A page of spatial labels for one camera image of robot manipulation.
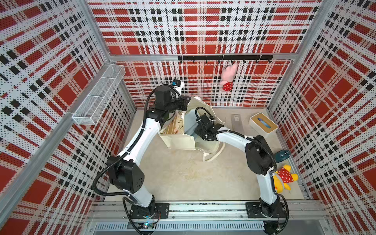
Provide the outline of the cream floral canvas bag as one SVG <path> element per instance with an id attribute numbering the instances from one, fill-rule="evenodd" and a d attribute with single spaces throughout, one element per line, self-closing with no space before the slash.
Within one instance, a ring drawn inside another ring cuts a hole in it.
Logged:
<path id="1" fill-rule="evenodd" d="M 196 116 L 203 114 L 207 117 L 213 116 L 215 124 L 224 123 L 215 115 L 212 106 L 206 104 L 200 97 L 193 97 L 187 111 L 176 111 L 166 127 L 158 133 L 168 149 L 199 150 L 203 152 L 204 162 L 216 159 L 226 145 L 218 141 L 205 141 L 194 132 L 199 127 Z"/>

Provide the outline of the transparent grey pencil case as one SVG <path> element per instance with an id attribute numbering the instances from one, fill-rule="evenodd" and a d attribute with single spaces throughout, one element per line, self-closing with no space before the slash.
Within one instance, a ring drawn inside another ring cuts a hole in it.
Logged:
<path id="1" fill-rule="evenodd" d="M 232 130 L 238 133 L 244 133 L 242 118 L 240 114 L 231 114 Z"/>

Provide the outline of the light blue pencil case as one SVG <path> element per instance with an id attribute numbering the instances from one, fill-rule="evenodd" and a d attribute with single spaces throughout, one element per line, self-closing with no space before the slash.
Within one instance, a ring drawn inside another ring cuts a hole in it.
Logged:
<path id="1" fill-rule="evenodd" d="M 198 126 L 196 119 L 197 117 L 195 115 L 194 109 L 190 110 L 189 112 L 185 114 L 185 117 L 184 117 L 185 134 L 190 135 L 190 136 L 194 134 L 194 131 Z"/>

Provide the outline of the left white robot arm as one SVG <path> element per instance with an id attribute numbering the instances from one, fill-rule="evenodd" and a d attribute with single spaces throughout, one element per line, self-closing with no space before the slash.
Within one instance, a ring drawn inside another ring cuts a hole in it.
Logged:
<path id="1" fill-rule="evenodd" d="M 143 122 L 131 142 L 117 156 L 107 159 L 106 167 L 93 181 L 92 190 L 101 196 L 123 196 L 132 205 L 132 210 L 142 217 L 152 217 L 156 213 L 155 197 L 144 186 L 145 175 L 140 169 L 142 157 L 153 138 L 169 120 L 170 114 L 186 111 L 191 97 L 181 94 L 184 82 L 173 80 L 172 84 L 162 84 L 148 95 L 144 106 Z M 97 186 L 99 179 L 108 174 L 110 183 L 119 189 L 109 193 Z"/>

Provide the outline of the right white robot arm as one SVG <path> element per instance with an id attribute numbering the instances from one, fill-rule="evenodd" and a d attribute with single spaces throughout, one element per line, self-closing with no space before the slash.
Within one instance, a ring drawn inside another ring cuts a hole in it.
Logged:
<path id="1" fill-rule="evenodd" d="M 197 107 L 194 113 L 198 124 L 194 132 L 204 141 L 223 142 L 244 151 L 249 169 L 257 175 L 261 213 L 264 217 L 273 217 L 282 204 L 273 179 L 277 163 L 265 138 L 261 135 L 248 137 L 216 123 L 214 116 L 204 107 Z"/>

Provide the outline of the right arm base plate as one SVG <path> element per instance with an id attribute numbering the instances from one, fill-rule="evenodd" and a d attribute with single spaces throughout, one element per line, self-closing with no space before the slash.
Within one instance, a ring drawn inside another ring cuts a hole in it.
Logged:
<path id="1" fill-rule="evenodd" d="M 273 205 L 261 202 L 245 203 L 248 218 L 286 218 L 284 204 L 276 201 Z"/>

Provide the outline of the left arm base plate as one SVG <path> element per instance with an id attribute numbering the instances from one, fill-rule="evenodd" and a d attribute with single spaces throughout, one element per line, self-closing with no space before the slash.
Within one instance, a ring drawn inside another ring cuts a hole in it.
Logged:
<path id="1" fill-rule="evenodd" d="M 169 215 L 169 203 L 152 202 L 149 207 L 132 205 L 130 216 L 132 219 L 161 218 L 166 219 Z"/>

